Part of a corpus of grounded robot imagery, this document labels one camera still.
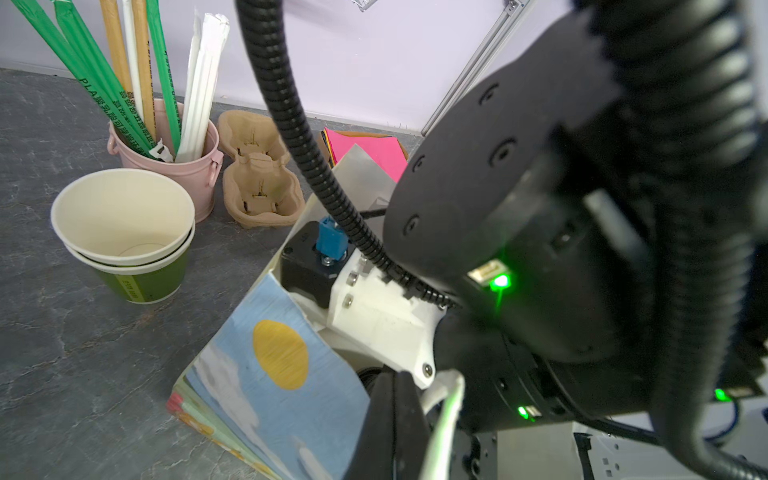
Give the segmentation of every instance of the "paper cup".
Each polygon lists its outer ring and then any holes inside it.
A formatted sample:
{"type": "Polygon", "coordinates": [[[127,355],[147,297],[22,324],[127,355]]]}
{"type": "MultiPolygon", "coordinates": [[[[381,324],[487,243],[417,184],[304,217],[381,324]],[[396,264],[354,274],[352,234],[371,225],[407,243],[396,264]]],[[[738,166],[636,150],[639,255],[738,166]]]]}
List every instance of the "paper cup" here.
{"type": "Polygon", "coordinates": [[[187,239],[194,223],[194,204],[181,185],[132,168],[79,178],[51,207],[51,224],[64,245],[115,266],[167,257],[187,239]]]}
{"type": "Polygon", "coordinates": [[[157,303],[181,286],[187,269],[187,250],[194,237],[194,225],[187,239],[171,255],[142,266],[111,266],[94,262],[65,245],[74,258],[85,263],[117,295],[131,303],[157,303]]]}

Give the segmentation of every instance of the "gray marble floor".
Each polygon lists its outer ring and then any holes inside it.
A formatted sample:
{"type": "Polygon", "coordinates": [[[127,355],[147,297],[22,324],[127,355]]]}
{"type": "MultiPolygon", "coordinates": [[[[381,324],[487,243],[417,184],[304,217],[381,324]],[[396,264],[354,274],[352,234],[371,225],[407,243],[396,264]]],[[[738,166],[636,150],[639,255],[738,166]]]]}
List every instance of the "gray marble floor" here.
{"type": "MultiPolygon", "coordinates": [[[[216,104],[214,123],[231,108],[216,104]]],[[[326,125],[368,130],[312,121],[326,125]]],[[[421,140],[397,136],[409,150],[421,140]]],[[[256,478],[164,404],[288,229],[242,229],[219,185],[179,292],[154,306],[121,301],[69,255],[48,220],[63,187],[120,166],[106,144],[107,118],[77,82],[0,70],[2,477],[256,478]]]]}

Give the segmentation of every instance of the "white cable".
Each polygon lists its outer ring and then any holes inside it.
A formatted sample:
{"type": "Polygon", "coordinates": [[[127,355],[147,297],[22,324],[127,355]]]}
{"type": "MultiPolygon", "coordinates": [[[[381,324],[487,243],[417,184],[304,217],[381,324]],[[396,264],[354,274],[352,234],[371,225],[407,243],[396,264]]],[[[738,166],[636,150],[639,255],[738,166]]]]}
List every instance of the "white cable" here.
{"type": "MultiPolygon", "coordinates": [[[[444,392],[447,393],[447,396],[442,405],[435,430],[429,438],[419,480],[448,480],[449,477],[453,433],[456,430],[458,413],[461,412],[464,402],[464,376],[458,370],[438,372],[435,381],[424,394],[429,394],[431,400],[428,402],[431,402],[439,398],[444,392]]],[[[422,408],[424,409],[426,406],[428,405],[422,401],[422,408]]]]}
{"type": "Polygon", "coordinates": [[[125,32],[125,53],[128,56],[128,71],[131,73],[131,89],[134,91],[136,112],[144,119],[144,104],[141,103],[141,79],[139,78],[139,57],[136,50],[136,28],[131,0],[123,0],[123,31],[125,32]]]}
{"type": "Polygon", "coordinates": [[[221,51],[229,32],[230,23],[227,17],[205,14],[191,93],[184,99],[186,121],[182,124],[181,143],[176,155],[177,163],[197,160],[203,153],[210,109],[216,91],[221,51]]]}

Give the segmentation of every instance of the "green printed band on cup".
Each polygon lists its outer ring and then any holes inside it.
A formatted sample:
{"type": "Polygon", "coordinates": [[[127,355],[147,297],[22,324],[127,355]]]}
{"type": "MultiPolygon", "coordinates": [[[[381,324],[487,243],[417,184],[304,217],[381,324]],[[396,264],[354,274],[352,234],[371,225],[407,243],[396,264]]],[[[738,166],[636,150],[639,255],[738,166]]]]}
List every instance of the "green printed band on cup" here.
{"type": "Polygon", "coordinates": [[[187,252],[170,265],[140,275],[116,275],[93,269],[121,298],[135,303],[150,303],[171,295],[181,285],[187,269],[187,252]]]}

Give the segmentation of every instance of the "paper straw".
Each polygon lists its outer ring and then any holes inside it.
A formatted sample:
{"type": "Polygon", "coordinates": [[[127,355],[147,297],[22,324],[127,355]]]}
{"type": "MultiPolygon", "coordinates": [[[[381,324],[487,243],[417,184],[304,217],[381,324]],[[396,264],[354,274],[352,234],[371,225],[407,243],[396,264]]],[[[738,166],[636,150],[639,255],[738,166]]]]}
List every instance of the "paper straw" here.
{"type": "Polygon", "coordinates": [[[138,116],[128,94],[120,86],[118,78],[114,76],[112,68],[96,45],[78,10],[71,0],[54,0],[53,3],[56,20],[64,37],[78,53],[88,70],[94,74],[96,83],[103,86],[104,93],[112,100],[115,108],[126,118],[128,124],[141,134],[138,140],[142,143],[144,151],[149,151],[154,146],[154,139],[149,135],[141,117],[138,116]]]}
{"type": "MultiPolygon", "coordinates": [[[[203,36],[203,17],[194,9],[194,23],[192,24],[192,45],[190,45],[190,59],[187,62],[187,90],[184,91],[184,111],[188,111],[190,95],[192,94],[192,81],[194,80],[194,68],[197,65],[197,54],[200,52],[200,38],[203,36]]],[[[181,119],[181,136],[184,136],[184,115],[181,119]]]]}
{"type": "Polygon", "coordinates": [[[144,104],[141,103],[141,81],[139,80],[139,61],[136,53],[134,10],[131,7],[131,0],[123,0],[123,24],[125,26],[125,53],[128,55],[128,71],[131,73],[131,85],[136,85],[134,88],[134,106],[139,117],[144,121],[144,104]]]}
{"type": "Polygon", "coordinates": [[[147,30],[147,2],[133,0],[134,30],[136,31],[136,50],[139,61],[139,83],[141,84],[141,101],[144,104],[144,124],[157,140],[154,124],[154,100],[152,98],[152,67],[149,55],[149,31],[147,30]]]}
{"type": "Polygon", "coordinates": [[[224,15],[214,16],[210,13],[205,15],[191,93],[187,96],[190,110],[184,111],[187,123],[184,125],[181,146],[179,146],[179,152],[176,156],[177,163],[194,161],[200,158],[203,153],[210,109],[216,90],[221,51],[227,41],[229,31],[230,23],[227,17],[224,15]]]}
{"type": "Polygon", "coordinates": [[[152,45],[154,46],[157,73],[160,75],[160,85],[163,90],[165,111],[168,114],[170,138],[175,153],[179,151],[179,143],[181,142],[181,123],[179,122],[179,106],[176,104],[176,92],[174,92],[174,80],[170,76],[163,25],[160,21],[160,6],[157,0],[147,0],[147,20],[149,21],[149,33],[152,36],[152,45]]]}
{"type": "Polygon", "coordinates": [[[123,89],[130,94],[133,91],[131,77],[128,75],[128,61],[123,47],[123,29],[120,26],[117,0],[101,0],[101,15],[104,17],[104,29],[107,31],[109,55],[112,57],[112,68],[123,89]]]}
{"type": "Polygon", "coordinates": [[[128,124],[127,120],[117,111],[107,95],[104,88],[99,85],[94,76],[88,71],[80,58],[75,54],[72,47],[67,43],[60,31],[53,24],[45,11],[35,0],[12,0],[16,8],[27,18],[30,25],[45,40],[45,43],[51,47],[51,50],[61,59],[61,62],[69,69],[74,77],[80,82],[85,90],[96,101],[96,104],[104,111],[120,132],[126,144],[134,151],[140,154],[146,154],[139,142],[139,135],[128,124]]]}

